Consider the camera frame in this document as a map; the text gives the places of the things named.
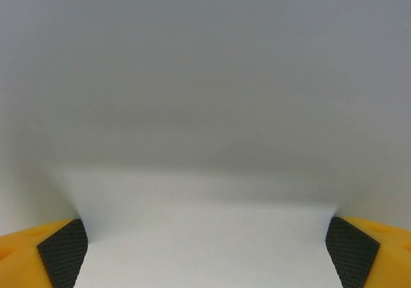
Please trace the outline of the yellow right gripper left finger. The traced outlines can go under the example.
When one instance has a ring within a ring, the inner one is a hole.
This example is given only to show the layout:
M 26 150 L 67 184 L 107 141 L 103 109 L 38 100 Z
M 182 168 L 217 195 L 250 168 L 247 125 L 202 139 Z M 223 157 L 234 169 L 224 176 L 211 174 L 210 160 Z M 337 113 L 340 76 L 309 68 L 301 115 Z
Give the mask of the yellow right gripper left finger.
M 89 241 L 80 219 L 1 236 L 1 288 L 74 287 Z

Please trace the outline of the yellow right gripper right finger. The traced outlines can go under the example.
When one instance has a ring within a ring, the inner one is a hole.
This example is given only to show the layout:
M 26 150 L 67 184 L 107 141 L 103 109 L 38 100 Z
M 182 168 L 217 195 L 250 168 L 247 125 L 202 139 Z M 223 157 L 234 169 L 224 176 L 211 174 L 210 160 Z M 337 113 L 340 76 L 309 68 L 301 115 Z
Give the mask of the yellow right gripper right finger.
M 334 216 L 325 243 L 342 287 L 410 287 L 410 230 Z

